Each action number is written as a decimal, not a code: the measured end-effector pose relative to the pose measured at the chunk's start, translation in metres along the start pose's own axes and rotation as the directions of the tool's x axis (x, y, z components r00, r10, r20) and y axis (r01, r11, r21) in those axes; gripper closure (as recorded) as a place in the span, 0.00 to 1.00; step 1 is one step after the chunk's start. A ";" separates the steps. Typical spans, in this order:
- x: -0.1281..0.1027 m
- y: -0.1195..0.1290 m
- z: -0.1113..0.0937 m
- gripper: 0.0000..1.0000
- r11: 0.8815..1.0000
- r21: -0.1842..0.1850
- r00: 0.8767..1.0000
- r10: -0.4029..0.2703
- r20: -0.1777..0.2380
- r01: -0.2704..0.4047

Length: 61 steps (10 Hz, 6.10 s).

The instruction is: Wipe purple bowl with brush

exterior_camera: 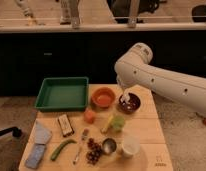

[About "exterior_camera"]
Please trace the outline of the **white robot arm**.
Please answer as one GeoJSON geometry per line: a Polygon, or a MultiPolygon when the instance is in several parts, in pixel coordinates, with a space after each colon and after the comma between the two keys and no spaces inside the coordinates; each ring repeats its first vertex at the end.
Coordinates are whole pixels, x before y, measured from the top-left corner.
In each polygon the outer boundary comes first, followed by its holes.
{"type": "Polygon", "coordinates": [[[148,45],[134,44],[114,65],[119,85],[123,89],[141,85],[206,118],[206,78],[154,67],[152,58],[148,45]]]}

